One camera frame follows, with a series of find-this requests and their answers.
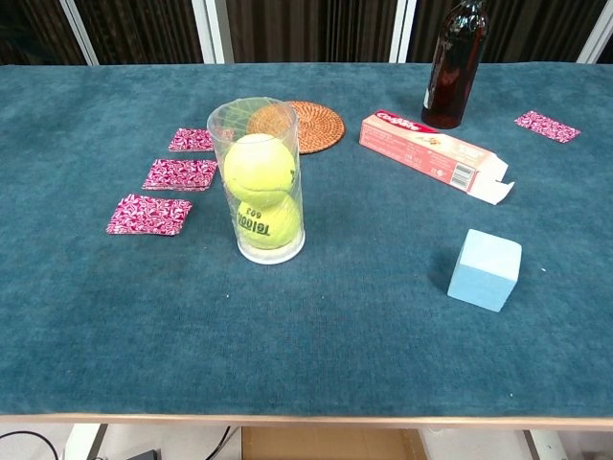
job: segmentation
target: cable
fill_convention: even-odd
[[[205,459],[205,460],[211,460],[213,457],[215,457],[217,455],[217,453],[221,450],[221,448],[223,447],[223,442],[226,440],[226,436],[228,436],[228,432],[230,431],[230,427],[228,426],[226,428],[225,433],[223,433],[223,436],[221,436],[221,441],[219,441],[219,444],[217,444],[217,447],[215,448],[214,451],[212,451],[209,456]]]
[[[59,460],[59,457],[57,456],[56,448],[54,448],[54,445],[51,444],[51,441],[49,441],[47,438],[45,438],[42,434],[36,433],[35,431],[28,431],[28,430],[25,430],[25,429],[24,430],[19,430],[19,431],[11,431],[9,433],[0,434],[0,439],[8,438],[9,436],[13,436],[15,434],[31,434],[32,436],[36,436],[37,438],[42,439],[45,443],[47,443],[47,446],[49,446],[49,449],[51,449],[51,452],[54,453],[54,458],[56,460]]]

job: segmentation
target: light blue cube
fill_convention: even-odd
[[[447,295],[500,311],[517,284],[521,244],[468,230]]]

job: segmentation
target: tennis ball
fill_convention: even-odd
[[[240,201],[270,206],[292,188],[296,163],[287,147],[269,134],[247,134],[230,147],[223,161],[226,187]]]
[[[259,249],[276,249],[291,242],[300,229],[300,211],[288,195],[278,204],[260,208],[243,201],[237,212],[238,233]]]

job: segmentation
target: pink square paper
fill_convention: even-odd
[[[106,226],[109,235],[166,235],[181,232],[192,204],[186,199],[162,199],[130,194],[123,198]]]
[[[204,191],[209,188],[217,162],[214,160],[162,160],[153,162],[143,189]]]
[[[213,141],[206,129],[180,127],[169,145],[170,151],[212,151]]]
[[[566,144],[581,134],[581,131],[578,129],[557,122],[533,110],[524,113],[515,120],[515,123],[520,127],[549,137],[562,144]]]

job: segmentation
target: toothpaste box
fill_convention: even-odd
[[[490,204],[514,185],[502,182],[508,165],[492,151],[386,110],[362,122],[360,144]]]

